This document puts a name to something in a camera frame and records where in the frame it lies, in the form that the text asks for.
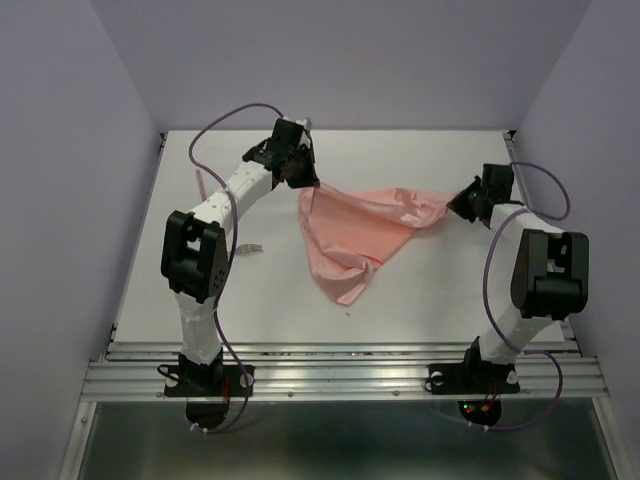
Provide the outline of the pink handled fork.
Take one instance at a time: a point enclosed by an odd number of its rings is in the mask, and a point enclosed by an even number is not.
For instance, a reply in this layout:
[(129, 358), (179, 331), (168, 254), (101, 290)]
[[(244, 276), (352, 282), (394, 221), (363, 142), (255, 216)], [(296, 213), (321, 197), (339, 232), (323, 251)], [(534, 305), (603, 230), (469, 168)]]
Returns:
[(235, 248), (234, 253), (239, 256), (247, 256), (262, 253), (264, 251), (263, 246), (255, 243), (240, 244)]

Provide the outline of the aluminium rail frame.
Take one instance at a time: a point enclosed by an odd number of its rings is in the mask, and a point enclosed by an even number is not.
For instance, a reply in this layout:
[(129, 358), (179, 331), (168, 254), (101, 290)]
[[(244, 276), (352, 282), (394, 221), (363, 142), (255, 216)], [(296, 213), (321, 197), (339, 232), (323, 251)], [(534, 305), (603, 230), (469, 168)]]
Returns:
[[(490, 327), (482, 299), (493, 232), (449, 216), (414, 237), (353, 305), (313, 282), (296, 195), (279, 189), (243, 219), (264, 245), (239, 258), (223, 321), (255, 367), (251, 399), (229, 432), (205, 435), (184, 411), (217, 398), (169, 398), (162, 363), (180, 349), (172, 295), (155, 269), (167, 214), (200, 201), (191, 158), (222, 174), (259, 130), (164, 137), (125, 299), (102, 357), (86, 371), (61, 475), (65, 479), (634, 479), (637, 471), (597, 359), (558, 322), (532, 343), (520, 392), (490, 393), (498, 432), (464, 422), (453, 395), (424, 388), (427, 366), (458, 363)], [(502, 314), (516, 248), (501, 240), (489, 274)]]

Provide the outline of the pink handled knife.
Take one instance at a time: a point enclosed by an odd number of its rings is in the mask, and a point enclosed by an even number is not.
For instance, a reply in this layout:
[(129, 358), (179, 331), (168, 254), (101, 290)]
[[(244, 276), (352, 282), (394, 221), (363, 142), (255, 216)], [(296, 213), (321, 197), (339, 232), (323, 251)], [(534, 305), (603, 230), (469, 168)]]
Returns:
[(202, 171), (200, 169), (196, 169), (196, 179), (198, 185), (198, 191), (201, 198), (201, 201), (205, 201), (207, 199), (206, 186), (204, 183)]

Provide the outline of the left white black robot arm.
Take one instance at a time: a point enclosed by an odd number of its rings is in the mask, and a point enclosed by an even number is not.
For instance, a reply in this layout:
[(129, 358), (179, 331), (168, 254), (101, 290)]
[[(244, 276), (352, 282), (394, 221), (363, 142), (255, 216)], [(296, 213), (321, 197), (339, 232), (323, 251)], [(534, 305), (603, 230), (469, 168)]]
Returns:
[(228, 179), (217, 182), (218, 190), (202, 203), (169, 215), (161, 255), (161, 274), (181, 318), (180, 361), (191, 366), (188, 382), (202, 394), (222, 384), (223, 371), (215, 364), (222, 346), (214, 314), (230, 271), (227, 235), (236, 239), (240, 218), (278, 185), (319, 185), (311, 121), (277, 119), (271, 135), (242, 156)]

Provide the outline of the pink cloth napkin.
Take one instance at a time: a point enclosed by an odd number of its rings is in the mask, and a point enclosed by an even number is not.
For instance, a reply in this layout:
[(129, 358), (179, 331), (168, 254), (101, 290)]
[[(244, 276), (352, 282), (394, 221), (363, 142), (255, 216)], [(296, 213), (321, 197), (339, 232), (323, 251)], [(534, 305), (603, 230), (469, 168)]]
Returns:
[(344, 192), (323, 183), (302, 189), (298, 220), (313, 280), (334, 303), (353, 304), (418, 231), (445, 218), (452, 199), (408, 188)]

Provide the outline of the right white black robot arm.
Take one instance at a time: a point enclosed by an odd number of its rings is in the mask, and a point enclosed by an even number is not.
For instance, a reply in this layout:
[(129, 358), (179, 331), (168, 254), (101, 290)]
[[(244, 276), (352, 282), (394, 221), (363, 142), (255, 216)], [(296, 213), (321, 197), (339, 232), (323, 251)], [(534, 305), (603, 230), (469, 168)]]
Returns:
[[(474, 356), (460, 366), (463, 384), (482, 390), (496, 378), (494, 365), (514, 363), (544, 329), (584, 310), (588, 302), (590, 245), (579, 232), (550, 225), (549, 215), (536, 213), (511, 198), (515, 174), (511, 165), (485, 164), (482, 175), (448, 203), (469, 222), (480, 221), (493, 232), (482, 277), (482, 299), (490, 329), (469, 349)], [(510, 304), (492, 313), (489, 274), (498, 243), (516, 248), (509, 284)]]

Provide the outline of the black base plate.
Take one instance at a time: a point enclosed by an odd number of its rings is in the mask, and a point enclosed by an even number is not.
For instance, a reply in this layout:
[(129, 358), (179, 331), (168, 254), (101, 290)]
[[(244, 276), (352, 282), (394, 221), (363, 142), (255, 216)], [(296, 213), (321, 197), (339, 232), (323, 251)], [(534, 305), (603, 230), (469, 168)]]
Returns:
[(461, 398), (487, 393), (517, 394), (518, 376), (513, 364), (499, 365), (481, 362), (478, 367), (463, 363), (436, 363), (427, 366), (424, 388), (434, 395), (455, 395)]
[(255, 367), (244, 368), (249, 381), (237, 364), (218, 363), (213, 368), (160, 364), (157, 372), (165, 380), (164, 395), (169, 398), (241, 398), (253, 395)]

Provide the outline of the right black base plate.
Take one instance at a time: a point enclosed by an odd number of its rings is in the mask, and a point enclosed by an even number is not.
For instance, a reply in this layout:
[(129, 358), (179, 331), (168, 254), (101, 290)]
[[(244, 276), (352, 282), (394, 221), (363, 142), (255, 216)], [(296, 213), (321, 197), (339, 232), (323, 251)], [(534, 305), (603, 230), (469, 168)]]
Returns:
[(436, 363), (427, 366), (424, 388), (434, 395), (455, 395), (461, 398), (487, 393), (517, 394), (518, 376), (513, 364), (499, 365), (481, 362), (478, 367), (463, 363)]

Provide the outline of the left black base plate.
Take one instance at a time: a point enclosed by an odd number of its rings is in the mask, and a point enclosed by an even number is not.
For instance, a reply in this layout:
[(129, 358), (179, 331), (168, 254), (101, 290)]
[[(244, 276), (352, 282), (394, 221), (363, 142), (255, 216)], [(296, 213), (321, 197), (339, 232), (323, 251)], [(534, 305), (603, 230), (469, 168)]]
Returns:
[(157, 372), (165, 380), (164, 395), (169, 398), (241, 398), (253, 395), (255, 367), (244, 368), (249, 381), (237, 364), (218, 363), (213, 368), (160, 364)]

